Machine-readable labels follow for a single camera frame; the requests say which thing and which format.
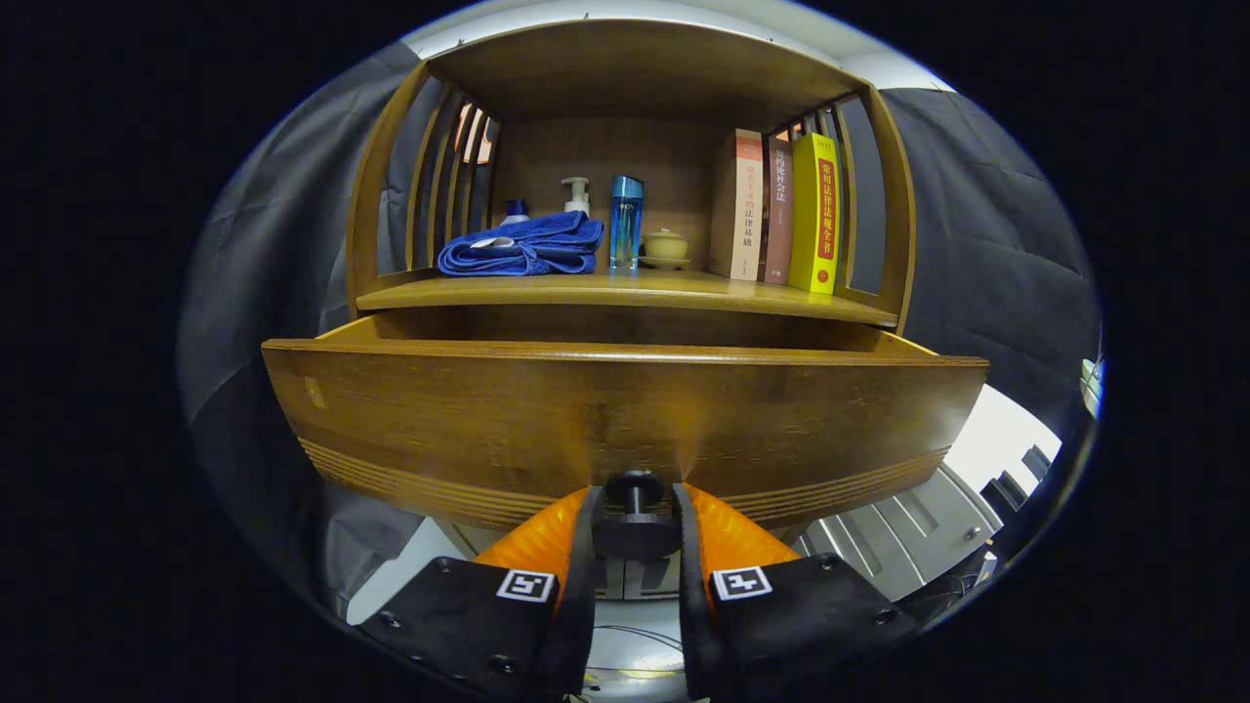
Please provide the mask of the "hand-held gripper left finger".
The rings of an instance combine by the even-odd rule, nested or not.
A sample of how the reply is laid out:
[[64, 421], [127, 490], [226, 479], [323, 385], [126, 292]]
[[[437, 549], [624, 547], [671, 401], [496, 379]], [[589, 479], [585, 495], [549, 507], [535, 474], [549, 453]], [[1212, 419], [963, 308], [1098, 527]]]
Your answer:
[[586, 487], [478, 560], [436, 555], [355, 627], [460, 700], [562, 700], [582, 690], [595, 620], [602, 490]]

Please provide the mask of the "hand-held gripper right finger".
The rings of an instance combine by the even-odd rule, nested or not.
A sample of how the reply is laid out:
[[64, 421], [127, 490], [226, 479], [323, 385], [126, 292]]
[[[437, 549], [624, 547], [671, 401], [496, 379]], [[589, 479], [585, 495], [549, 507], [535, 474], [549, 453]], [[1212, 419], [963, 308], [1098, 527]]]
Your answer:
[[672, 485], [688, 694], [828, 700], [838, 675], [910, 640], [918, 622], [834, 553], [801, 557], [722, 499]]

